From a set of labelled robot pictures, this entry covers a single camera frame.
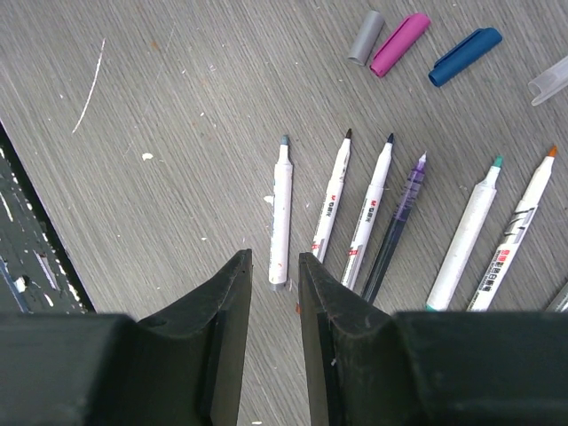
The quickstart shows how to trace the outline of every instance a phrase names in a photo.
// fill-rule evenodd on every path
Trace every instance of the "marker tip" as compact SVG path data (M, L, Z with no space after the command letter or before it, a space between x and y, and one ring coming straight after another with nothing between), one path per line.
M497 157L495 157L495 161L493 162L493 167L501 167L501 165L503 164L503 157L501 155L497 155Z

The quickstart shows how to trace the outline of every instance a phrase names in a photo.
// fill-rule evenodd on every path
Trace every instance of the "white marker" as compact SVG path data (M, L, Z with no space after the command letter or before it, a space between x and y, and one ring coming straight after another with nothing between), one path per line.
M539 207L540 198L552 174L555 156L554 146L532 175L531 182L505 230L501 244L468 306L468 311L484 312L489 308Z
M447 250L444 263L426 301L426 311L445 311L449 306L497 194L495 183L502 162L503 158L497 157L485 179L479 182L471 193L452 244Z
M558 292L547 312L568 312L568 282Z
M353 234L353 240L347 255L347 265L341 277L341 283L350 290L353 290L355 287L361 261L365 255L367 243L371 235L371 230L373 229L373 223L375 222L376 212L379 209L379 203L383 196L384 181L387 178L387 173L391 165L393 144L394 135L391 133L381 155L379 155L379 159L376 161L375 172L373 173L371 183L365 194L363 209L361 209L359 221L355 228L355 233Z
M270 241L270 263L268 280L272 290L280 290L288 281L288 243L290 239L290 210L292 202L292 171L288 159L290 139L283 136L280 141L280 155L274 166L274 204L272 210L272 236Z
M337 157L335 158L334 171L327 184L326 198L323 201L321 214L319 215L318 225L316 226L316 234L313 237L312 253L323 263L326 255L327 244L329 243L329 235L331 228L334 226L335 214L339 207L339 200L343 190L343 181L345 180L345 172L347 171L347 163L351 155L351 129L347 130L345 139L339 148Z

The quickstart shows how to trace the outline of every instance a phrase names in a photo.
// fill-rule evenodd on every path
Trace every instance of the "pink pen cap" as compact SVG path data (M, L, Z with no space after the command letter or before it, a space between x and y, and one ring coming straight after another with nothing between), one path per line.
M375 54L371 71L379 77L385 77L429 25L430 18L423 13L408 15Z

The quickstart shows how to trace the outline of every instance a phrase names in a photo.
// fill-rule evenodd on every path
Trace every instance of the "gray wooden table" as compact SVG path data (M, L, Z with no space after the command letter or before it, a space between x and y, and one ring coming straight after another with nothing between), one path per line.
M383 79L344 59L371 7L387 20L378 43L409 13L432 18ZM463 309L553 144L554 175L492 309L540 309L564 284L568 91L532 107L526 88L568 53L563 0L4 0L0 12L0 118L100 312L146 316L237 249L254 250L242 425L308 423L296 290L274 294L267 283L264 197L283 133L295 164L294 281L352 127L326 259L336 277L376 156L394 131L389 190L358 288L407 172L424 150L429 164L377 306L422 308L471 188L502 154L497 199L452 303ZM489 26L503 43L435 88L427 78L434 61Z

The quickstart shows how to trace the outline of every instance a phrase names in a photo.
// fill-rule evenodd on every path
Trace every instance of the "pen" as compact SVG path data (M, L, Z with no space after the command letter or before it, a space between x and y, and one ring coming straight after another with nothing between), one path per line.
M558 292L550 306L545 310L547 312L568 312L568 282L562 290Z
M339 199L341 198L341 192L343 190L343 181L345 180L345 172L347 171L347 163L349 162L350 154L351 129L347 130L345 139L335 158L334 170L327 183L326 198L323 201L318 225L316 226L316 233L313 237L312 253L321 263L323 263L323 259L326 255L329 235L331 235L331 228L333 228L335 214L339 207Z
M288 159L289 142L288 136L282 137L280 155L274 166L274 202L268 280L272 284L272 290L275 291L284 288L288 281L288 243L290 238L292 171L294 169Z
M367 284L365 284L363 292L361 293L361 297L371 304L375 301L379 288L383 283L384 275L387 273L392 255L394 255L394 251L396 250L398 241L400 240L400 235L402 235L402 231L405 229L406 221L410 216L410 212L414 206L414 201L416 200L416 196L422 186L425 167L426 153L420 157L406 179L406 184L402 191L402 195L400 196L400 200L398 201L397 209L395 210L387 232L384 235L381 249L379 250L379 254L373 264L373 269L371 270Z
M438 272L434 287L426 301L427 311L445 311L458 287L469 255L476 244L487 213L497 194L495 183L501 171L503 158L498 156L489 169L487 176L479 182L469 198L452 244L447 250L444 263Z
M355 233L353 234L353 239L351 241L351 246L349 247L349 253L347 254L347 265L343 270L343 276L341 278L341 283L353 290L355 287L355 281L357 280L357 275L359 274L359 268L361 267L361 261L365 255L365 250L367 249L367 244L369 242L369 236L371 235L371 230L373 229L373 224L375 223L376 212L379 209L379 203L381 202L381 197L383 196L384 182L387 178L387 173L389 172L389 167L391 165L392 158L392 146L394 145L394 134L390 134L387 139L383 151L379 155L376 161L375 172L371 178L371 183L365 194L365 200L363 201L363 208L359 214L359 220L357 226L355 227Z
M552 174L552 163L555 156L556 147L553 146L532 175L531 182L527 186L523 198L517 204L515 213L513 213L513 217L503 234L501 244L495 251L493 259L477 287L476 294L468 306L468 311L484 312L489 308L526 235L526 230L533 220L534 213L539 207L540 198Z

